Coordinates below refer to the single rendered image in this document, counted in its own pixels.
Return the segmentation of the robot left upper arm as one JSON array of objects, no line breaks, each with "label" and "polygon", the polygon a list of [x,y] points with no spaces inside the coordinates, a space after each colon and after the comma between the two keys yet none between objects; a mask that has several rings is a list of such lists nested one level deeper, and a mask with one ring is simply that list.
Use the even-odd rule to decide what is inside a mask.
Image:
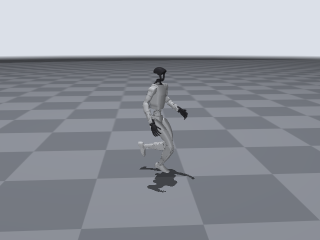
[{"label": "robot left upper arm", "polygon": [[[166,84],[166,83],[165,83]],[[168,95],[168,84],[166,84],[166,97],[165,97],[165,103],[167,103],[170,98],[167,96]]]}]

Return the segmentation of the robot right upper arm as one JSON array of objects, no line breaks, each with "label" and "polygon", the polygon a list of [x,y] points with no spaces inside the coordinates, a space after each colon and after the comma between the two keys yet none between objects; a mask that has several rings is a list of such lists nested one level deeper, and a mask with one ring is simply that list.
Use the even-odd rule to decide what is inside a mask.
[{"label": "robot right upper arm", "polygon": [[[150,105],[149,105],[149,101],[151,101],[153,95],[157,92],[157,87],[156,86],[150,86],[148,88],[148,92],[147,92],[147,95],[145,97],[145,100],[143,102],[144,103],[147,103],[148,104],[148,108],[150,108]],[[143,106],[143,105],[142,105]]]}]

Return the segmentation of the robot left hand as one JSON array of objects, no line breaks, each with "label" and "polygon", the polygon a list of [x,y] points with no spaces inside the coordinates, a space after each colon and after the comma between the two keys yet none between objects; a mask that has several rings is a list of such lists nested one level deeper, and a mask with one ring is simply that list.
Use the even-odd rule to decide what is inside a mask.
[{"label": "robot left hand", "polygon": [[188,116],[188,113],[186,112],[187,110],[186,109],[182,109],[180,108],[179,106],[177,106],[178,109],[178,113],[180,113],[183,117],[184,117],[184,120],[187,118]]}]

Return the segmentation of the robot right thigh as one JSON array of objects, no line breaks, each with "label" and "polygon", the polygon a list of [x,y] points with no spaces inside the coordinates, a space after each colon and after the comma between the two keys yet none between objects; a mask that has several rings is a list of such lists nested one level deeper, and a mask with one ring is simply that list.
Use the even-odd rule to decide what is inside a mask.
[{"label": "robot right thigh", "polygon": [[[157,130],[161,133],[158,134],[160,135],[160,137],[163,139],[163,141],[166,143],[166,146],[168,145],[171,148],[171,152],[174,150],[175,146],[173,144],[172,138],[168,132],[168,130],[165,128],[165,126],[157,119],[153,119],[155,122],[155,125],[158,126],[159,128],[161,128],[161,130],[159,128],[157,128]],[[149,125],[149,127],[151,128],[151,126]]]}]

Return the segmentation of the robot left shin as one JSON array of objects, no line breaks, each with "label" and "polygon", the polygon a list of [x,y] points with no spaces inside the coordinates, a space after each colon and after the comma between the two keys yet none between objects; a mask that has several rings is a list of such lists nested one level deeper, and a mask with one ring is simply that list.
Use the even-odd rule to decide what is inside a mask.
[{"label": "robot left shin", "polygon": [[144,144],[143,148],[147,149],[154,149],[154,150],[164,150],[164,141],[159,141],[159,142],[154,142],[154,143],[149,143],[149,144]]}]

